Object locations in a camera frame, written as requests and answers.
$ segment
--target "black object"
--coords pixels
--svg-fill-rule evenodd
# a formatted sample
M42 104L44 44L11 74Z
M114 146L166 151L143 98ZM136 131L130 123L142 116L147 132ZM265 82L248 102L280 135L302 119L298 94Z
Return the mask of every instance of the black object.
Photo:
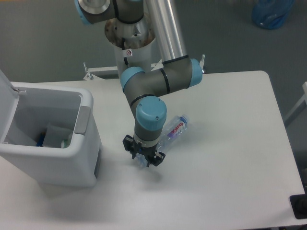
M158 166L159 164L163 162L165 158L164 153L157 152L155 150L157 145L154 145L149 148L142 147L142 144L140 142L136 143L133 137L129 135L125 136L125 138L123 139L123 144L124 144L125 150L131 153L132 159L135 158L137 153L144 155L145 159L147 160L147 167L149 167L150 164L154 166Z
M303 230L303 229L306 229L306 227L307 227L307 224L304 224L301 227L299 227L297 230Z
M307 219L307 195L292 195L290 202L295 218Z

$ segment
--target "white trash bin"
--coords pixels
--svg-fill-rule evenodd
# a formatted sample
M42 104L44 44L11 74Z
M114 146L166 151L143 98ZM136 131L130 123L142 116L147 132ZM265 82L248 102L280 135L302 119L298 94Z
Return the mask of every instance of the white trash bin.
M50 125L72 131L67 148L36 146ZM11 83L0 70L0 155L4 159L41 183L94 186L101 148L88 90Z

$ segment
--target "plastic water bottle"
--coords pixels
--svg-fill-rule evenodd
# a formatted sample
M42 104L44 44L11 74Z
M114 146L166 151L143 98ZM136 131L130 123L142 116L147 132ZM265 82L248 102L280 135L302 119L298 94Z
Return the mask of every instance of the plastic water bottle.
M162 130L162 134L156 148L157 151L162 153L169 151L173 141L182 135L185 130L187 130L188 122L189 118L186 115L175 116L170 122L168 122Z
M259 0L251 17L259 27L277 29L283 25L294 2L295 0Z

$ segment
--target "silver metal tube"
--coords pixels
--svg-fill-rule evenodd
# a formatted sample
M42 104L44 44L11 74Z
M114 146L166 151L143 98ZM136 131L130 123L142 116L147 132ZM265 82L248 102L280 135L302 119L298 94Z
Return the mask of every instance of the silver metal tube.
M162 61L187 55L174 0L146 0Z
M288 112L284 118L284 126L287 128L300 114L307 108L307 96L303 95L293 108Z

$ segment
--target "bottle label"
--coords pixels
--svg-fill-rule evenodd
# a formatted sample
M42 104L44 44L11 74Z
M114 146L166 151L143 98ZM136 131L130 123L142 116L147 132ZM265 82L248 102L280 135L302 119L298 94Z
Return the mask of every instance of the bottle label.
M167 136L170 137L170 138L175 138L175 137L177 137L180 133L183 132L185 126L186 126L186 124L185 124L183 121L180 121L180 122L175 126L175 128L174 128L172 131L170 131L170 132L168 133Z

